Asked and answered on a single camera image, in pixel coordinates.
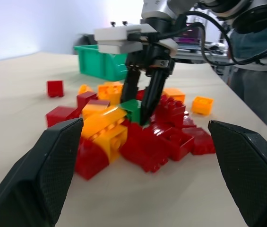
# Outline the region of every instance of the green lego brick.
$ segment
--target green lego brick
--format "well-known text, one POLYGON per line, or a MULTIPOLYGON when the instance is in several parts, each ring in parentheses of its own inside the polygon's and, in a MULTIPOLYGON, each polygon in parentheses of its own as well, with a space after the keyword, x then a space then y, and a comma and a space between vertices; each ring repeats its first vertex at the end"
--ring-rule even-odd
POLYGON ((139 124, 141 101, 132 99, 120 104, 120 107, 127 112, 127 118, 129 121, 139 124))

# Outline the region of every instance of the textured black surface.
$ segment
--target textured black surface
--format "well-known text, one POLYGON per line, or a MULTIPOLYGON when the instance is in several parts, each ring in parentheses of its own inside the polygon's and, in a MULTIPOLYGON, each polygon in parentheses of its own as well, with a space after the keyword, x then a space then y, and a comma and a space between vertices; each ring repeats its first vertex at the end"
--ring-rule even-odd
POLYGON ((255 132, 222 122, 210 122, 209 130, 224 180, 245 222, 267 226, 267 142, 255 132))
POLYGON ((74 172, 79 138, 73 135, 76 131, 81 131, 78 127, 80 126, 66 129, 61 133, 53 152, 49 154, 38 174, 44 206, 54 224, 61 214, 74 172))
POLYGON ((0 227, 53 227, 66 199, 82 119, 43 132, 0 183, 0 227))

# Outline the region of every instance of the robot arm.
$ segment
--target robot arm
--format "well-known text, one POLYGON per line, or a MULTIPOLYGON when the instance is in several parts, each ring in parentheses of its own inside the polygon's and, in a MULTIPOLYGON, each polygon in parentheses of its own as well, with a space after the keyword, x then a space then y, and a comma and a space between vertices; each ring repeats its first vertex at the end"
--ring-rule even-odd
POLYGON ((197 2, 242 34, 267 28, 267 0, 144 0, 142 18, 176 19, 197 2))
MULTIPOLYGON (((175 62, 172 57, 178 46, 171 36, 176 34, 174 31, 178 32, 186 26, 185 15, 188 13, 185 12, 197 2, 198 0, 144 0, 144 24, 125 24, 95 30, 100 52, 128 53, 125 63, 128 73, 121 102, 136 98, 141 71, 151 78, 141 104, 141 125, 153 114, 165 81, 173 72, 175 62)), ((267 0, 201 0, 199 3, 212 10, 220 20, 230 22, 238 33, 259 32, 267 28, 267 0)))

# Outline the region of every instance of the white wall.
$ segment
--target white wall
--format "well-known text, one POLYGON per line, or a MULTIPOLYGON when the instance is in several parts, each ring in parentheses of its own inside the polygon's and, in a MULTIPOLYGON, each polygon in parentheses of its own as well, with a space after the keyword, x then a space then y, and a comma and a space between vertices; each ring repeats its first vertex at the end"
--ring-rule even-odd
POLYGON ((0 60, 38 51, 72 53, 82 33, 139 23, 143 0, 0 0, 0 60))

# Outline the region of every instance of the desk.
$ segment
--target desk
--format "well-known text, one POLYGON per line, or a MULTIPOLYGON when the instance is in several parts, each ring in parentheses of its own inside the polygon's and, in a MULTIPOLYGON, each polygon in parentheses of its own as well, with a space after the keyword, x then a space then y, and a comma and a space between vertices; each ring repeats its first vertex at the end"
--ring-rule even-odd
MULTIPOLYGON (((77 56, 38 53, 0 61, 0 182, 45 130, 44 116, 58 105, 75 105, 81 84, 103 80, 80 75, 77 56), (46 81, 62 79, 65 97, 49 99, 46 81)), ((140 86, 148 84, 141 77, 140 86)), ((166 82, 187 94, 215 99, 212 115, 192 115, 207 128, 216 119, 257 131, 267 126, 208 64, 176 64, 166 82)), ((188 155, 157 174, 145 174, 120 158, 91 181, 74 175, 56 227, 246 227, 221 175, 215 155, 188 155)))

